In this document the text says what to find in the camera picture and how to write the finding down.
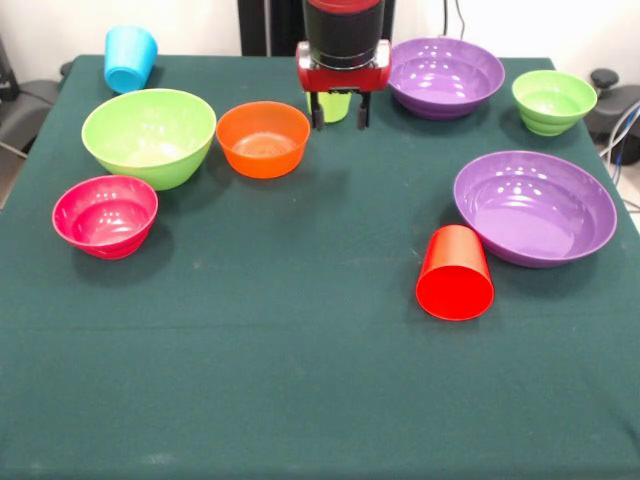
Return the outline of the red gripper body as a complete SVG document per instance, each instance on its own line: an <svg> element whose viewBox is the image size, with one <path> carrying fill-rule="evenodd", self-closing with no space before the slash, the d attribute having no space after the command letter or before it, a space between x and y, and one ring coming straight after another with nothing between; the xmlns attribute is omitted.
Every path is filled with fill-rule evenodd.
<svg viewBox="0 0 640 480"><path fill-rule="evenodd" d="M391 42L382 39L369 63L355 69L337 70L317 63L312 58L309 42L302 41L296 49L297 75L306 92L379 91L387 86L390 78L391 53Z"/></svg>

